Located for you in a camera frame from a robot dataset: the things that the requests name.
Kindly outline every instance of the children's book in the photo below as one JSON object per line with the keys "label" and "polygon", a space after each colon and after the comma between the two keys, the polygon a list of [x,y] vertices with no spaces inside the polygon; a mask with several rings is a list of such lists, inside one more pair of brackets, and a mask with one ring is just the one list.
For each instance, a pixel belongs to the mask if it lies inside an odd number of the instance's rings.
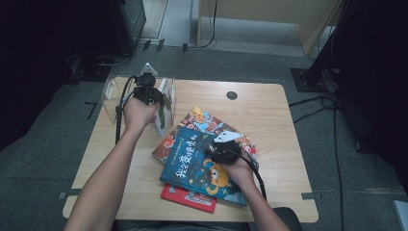
{"label": "children's book", "polygon": [[[198,107],[194,107],[187,116],[177,125],[177,127],[168,134],[159,146],[152,152],[152,155],[157,160],[165,163],[168,155],[170,154],[171,147],[174,144],[178,130],[182,127],[186,127],[192,130],[200,131],[203,133],[212,134],[218,136],[223,131],[237,132],[236,129],[230,125],[222,122],[215,116],[212,116],[206,111],[201,110]],[[249,137],[243,136],[236,140],[242,149],[251,155],[256,154],[255,145],[249,144]]]}
{"label": "children's book", "polygon": [[208,213],[216,209],[217,200],[208,195],[165,184],[162,199],[177,202]]}
{"label": "children's book", "polygon": [[215,135],[180,128],[171,148],[160,180],[197,193],[246,205],[241,189],[231,180],[228,171],[205,153]]}
{"label": "children's book", "polygon": [[164,96],[164,105],[161,105],[155,112],[155,127],[160,137],[164,137],[166,130],[173,124],[173,114],[175,106],[175,87],[173,79],[164,78],[158,90]]}

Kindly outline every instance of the book stack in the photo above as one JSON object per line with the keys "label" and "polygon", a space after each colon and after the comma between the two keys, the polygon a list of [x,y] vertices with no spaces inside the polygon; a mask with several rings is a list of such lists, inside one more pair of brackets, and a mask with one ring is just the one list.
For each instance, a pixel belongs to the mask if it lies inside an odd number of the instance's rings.
{"label": "book stack", "polygon": [[[177,125],[152,155],[165,165],[160,180],[165,183],[162,198],[213,212],[216,198],[246,205],[241,189],[228,172],[205,153],[204,146],[224,131],[238,132],[198,107]],[[242,152],[255,155],[249,137],[237,139]]]}

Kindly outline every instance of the forearm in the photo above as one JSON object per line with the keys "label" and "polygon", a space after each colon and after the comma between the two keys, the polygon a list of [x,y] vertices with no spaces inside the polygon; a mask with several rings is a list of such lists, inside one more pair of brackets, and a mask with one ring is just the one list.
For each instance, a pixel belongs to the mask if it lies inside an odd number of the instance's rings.
{"label": "forearm", "polygon": [[242,187],[242,191],[246,195],[252,216],[260,231],[289,230],[282,219],[270,208],[255,185]]}
{"label": "forearm", "polygon": [[120,206],[136,143],[143,131],[125,130],[78,196],[65,230],[110,230]]}

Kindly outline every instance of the person's left hand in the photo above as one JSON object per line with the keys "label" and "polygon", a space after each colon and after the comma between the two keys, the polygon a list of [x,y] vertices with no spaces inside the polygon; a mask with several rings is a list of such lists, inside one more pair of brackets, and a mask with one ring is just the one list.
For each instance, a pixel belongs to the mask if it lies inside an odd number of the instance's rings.
{"label": "person's left hand", "polygon": [[147,124],[154,122],[154,112],[159,108],[158,102],[145,105],[137,98],[131,97],[125,104],[123,111],[126,129],[144,129]]}

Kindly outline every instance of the grommet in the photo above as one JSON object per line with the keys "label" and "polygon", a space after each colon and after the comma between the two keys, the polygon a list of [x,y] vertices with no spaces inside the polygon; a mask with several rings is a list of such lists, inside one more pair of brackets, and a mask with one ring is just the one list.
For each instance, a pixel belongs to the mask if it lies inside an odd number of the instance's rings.
{"label": "grommet", "polygon": [[228,91],[227,92],[227,98],[234,100],[236,98],[238,98],[238,95],[234,92],[234,91]]}

